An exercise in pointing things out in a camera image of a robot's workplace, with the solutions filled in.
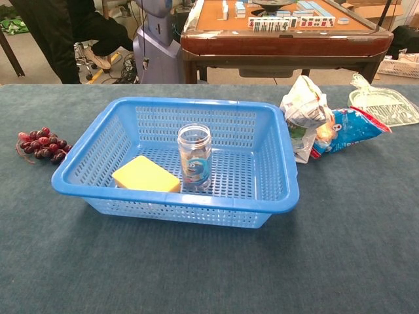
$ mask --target white plastic crate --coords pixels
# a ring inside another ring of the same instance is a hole
[[[419,54],[401,54],[398,60],[382,60],[377,73],[419,79]]]

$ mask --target floor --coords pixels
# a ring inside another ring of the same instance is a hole
[[[0,0],[0,5],[8,4],[6,0]],[[17,77],[5,56],[0,49],[0,84],[59,84],[60,80],[48,66],[42,52],[29,33],[7,36],[25,77]],[[94,84],[112,83],[111,77],[120,77],[123,62],[121,59],[127,55],[127,51],[118,50],[120,55],[116,56],[115,62],[109,74],[102,73]],[[208,69],[208,82],[210,84],[279,84],[292,85],[300,71],[294,71],[291,78],[243,78],[236,69]],[[339,70],[313,70],[310,78],[319,86],[321,85],[348,85],[354,72]],[[81,72],[81,81],[86,83],[86,73]],[[378,75],[373,84],[419,84],[419,79],[397,77],[391,75]]]

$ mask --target blue snack bag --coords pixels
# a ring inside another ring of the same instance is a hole
[[[329,145],[316,139],[310,153],[314,159],[319,158],[324,152],[337,152],[379,136],[383,132],[391,132],[388,126],[358,108],[350,107],[350,109],[337,109],[332,112],[335,115],[333,129],[337,132],[337,137],[332,139]]]

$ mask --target box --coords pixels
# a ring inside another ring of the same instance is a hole
[[[416,13],[409,23],[409,27],[419,28],[419,13]]]
[[[346,0],[346,3],[349,3],[356,7],[371,7],[377,5],[386,5],[387,0]],[[392,4],[401,4],[401,0],[392,0]]]
[[[356,7],[354,12],[363,18],[370,20],[372,23],[377,24],[380,20],[382,11],[384,10],[384,5],[375,5],[368,7]],[[401,5],[390,5],[388,8],[386,17],[381,27],[389,29],[396,19],[397,16],[403,15],[403,7]]]

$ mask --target black pants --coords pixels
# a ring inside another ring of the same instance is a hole
[[[63,84],[80,84],[66,0],[10,0]]]
[[[100,13],[91,12],[71,22],[75,41],[98,41],[92,46],[92,51],[97,56],[108,56],[120,46],[133,50],[126,28],[112,18],[106,20]]]

